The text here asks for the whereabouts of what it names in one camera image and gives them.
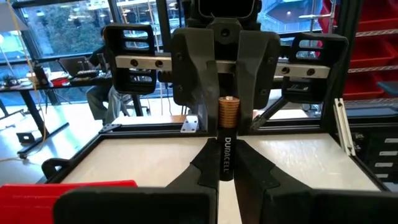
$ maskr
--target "duracell battery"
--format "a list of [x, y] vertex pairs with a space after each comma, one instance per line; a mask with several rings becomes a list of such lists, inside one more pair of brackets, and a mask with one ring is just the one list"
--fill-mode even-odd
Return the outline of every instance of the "duracell battery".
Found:
[[220, 180], [234, 178], [236, 126], [240, 100], [232, 96], [220, 97], [217, 140], [221, 148]]

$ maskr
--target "white platform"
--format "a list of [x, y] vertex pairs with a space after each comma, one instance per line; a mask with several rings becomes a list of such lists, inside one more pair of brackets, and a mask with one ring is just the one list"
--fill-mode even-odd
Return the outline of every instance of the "white platform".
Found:
[[[286, 173], [313, 188], [378, 190], [327, 134], [240, 138]], [[109, 139], [100, 143], [63, 183], [135, 180], [164, 187], [181, 174], [207, 138]], [[234, 182], [220, 182], [219, 223], [241, 223]]]

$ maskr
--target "bolt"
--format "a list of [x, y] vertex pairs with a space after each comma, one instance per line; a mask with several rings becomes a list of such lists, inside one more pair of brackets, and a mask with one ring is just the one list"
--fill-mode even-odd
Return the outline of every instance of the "bolt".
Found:
[[157, 61], [155, 62], [155, 66], [156, 66], [157, 68], [162, 68], [162, 67], [163, 67], [163, 62], [162, 62], [161, 60], [157, 60]]
[[130, 64], [134, 67], [138, 66], [138, 61], [136, 59], [132, 59]]
[[179, 60], [182, 60], [182, 54], [181, 54], [181, 53], [177, 53], [176, 56], [177, 56], [177, 58], [178, 58]]
[[313, 75], [313, 74], [315, 74], [315, 69], [313, 69], [313, 68], [308, 69], [307, 75], [308, 75], [308, 76], [311, 76], [311, 75]]
[[282, 74], [288, 74], [289, 72], [290, 72], [290, 68], [288, 68], [288, 67], [282, 68]]

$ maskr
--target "copper battery top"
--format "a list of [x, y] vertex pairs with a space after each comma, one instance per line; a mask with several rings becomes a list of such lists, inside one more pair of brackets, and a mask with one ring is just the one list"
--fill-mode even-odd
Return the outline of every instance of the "copper battery top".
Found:
[[222, 128], [235, 128], [238, 120], [238, 109], [241, 100], [233, 96], [220, 97], [219, 125]]

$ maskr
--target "trees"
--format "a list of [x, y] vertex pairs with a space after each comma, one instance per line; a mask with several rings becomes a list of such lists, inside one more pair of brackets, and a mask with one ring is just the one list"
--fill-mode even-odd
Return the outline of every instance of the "trees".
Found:
[[106, 11], [89, 10], [86, 2], [24, 9], [41, 57], [82, 54], [101, 47], [100, 30], [110, 22]]

